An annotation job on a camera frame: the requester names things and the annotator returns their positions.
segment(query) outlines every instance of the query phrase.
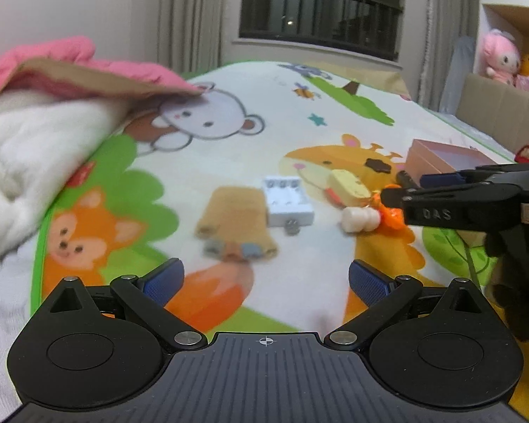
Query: cartoon bear print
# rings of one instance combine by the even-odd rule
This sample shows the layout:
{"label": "cartoon bear print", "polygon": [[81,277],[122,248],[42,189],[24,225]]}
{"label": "cartoon bear print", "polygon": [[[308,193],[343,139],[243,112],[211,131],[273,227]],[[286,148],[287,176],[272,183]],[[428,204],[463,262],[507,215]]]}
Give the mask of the cartoon bear print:
{"label": "cartoon bear print", "polygon": [[165,98],[158,109],[142,112],[123,130],[138,145],[138,155],[153,151],[174,152],[193,139],[221,140],[230,136],[258,135],[265,122],[247,110],[235,95],[215,88],[214,83],[196,84],[199,97]]}
{"label": "cartoon bear print", "polygon": [[103,285],[99,271],[110,253],[132,245],[145,231],[145,225],[113,215],[104,206],[99,188],[89,190],[68,211],[57,213],[47,236],[43,296],[59,280],[75,275],[88,286]]}

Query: small metal part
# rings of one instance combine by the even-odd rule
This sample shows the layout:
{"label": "small metal part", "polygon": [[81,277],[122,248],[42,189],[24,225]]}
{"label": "small metal part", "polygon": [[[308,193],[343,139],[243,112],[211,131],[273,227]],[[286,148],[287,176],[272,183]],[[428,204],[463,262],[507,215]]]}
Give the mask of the small metal part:
{"label": "small metal part", "polygon": [[413,181],[409,173],[405,170],[401,170],[396,173],[396,181],[402,188],[409,192],[412,192],[412,190],[415,191],[416,189],[419,189],[418,184]]}
{"label": "small metal part", "polygon": [[174,341],[180,345],[195,345],[201,340],[202,336],[192,330],[185,330],[174,336]]}
{"label": "small metal part", "polygon": [[286,234],[289,236],[298,235],[300,226],[298,221],[295,219],[287,219],[284,223],[284,230],[286,231]]}
{"label": "small metal part", "polygon": [[351,345],[357,341],[357,335],[348,330],[337,330],[330,333],[329,338],[338,345]]}

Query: window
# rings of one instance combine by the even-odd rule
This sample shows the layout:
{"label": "window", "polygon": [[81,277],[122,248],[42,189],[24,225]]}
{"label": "window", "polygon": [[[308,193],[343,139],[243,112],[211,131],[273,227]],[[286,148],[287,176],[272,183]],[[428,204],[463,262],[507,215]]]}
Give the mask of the window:
{"label": "window", "polygon": [[239,35],[395,60],[401,14],[400,0],[243,0]]}

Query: cartoon fox print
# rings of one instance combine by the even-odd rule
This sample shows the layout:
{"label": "cartoon fox print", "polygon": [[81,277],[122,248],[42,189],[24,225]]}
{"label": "cartoon fox print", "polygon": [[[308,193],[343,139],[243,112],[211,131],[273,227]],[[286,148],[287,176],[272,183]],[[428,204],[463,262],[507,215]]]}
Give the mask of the cartoon fox print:
{"label": "cartoon fox print", "polygon": [[42,297],[67,275],[79,277],[87,286],[104,285],[99,271],[110,253],[130,246],[145,231],[144,224],[108,211],[104,200],[102,190],[94,188],[69,211],[54,216],[47,237]]}

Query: cardboard box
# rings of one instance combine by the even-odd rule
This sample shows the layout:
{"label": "cardboard box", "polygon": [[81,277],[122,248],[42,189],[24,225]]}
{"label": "cardboard box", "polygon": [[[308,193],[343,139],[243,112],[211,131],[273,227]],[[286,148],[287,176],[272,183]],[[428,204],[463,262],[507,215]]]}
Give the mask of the cardboard box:
{"label": "cardboard box", "polygon": [[422,175],[451,173],[493,164],[496,162],[477,149],[435,141],[414,140],[407,153],[406,172],[419,185]]}

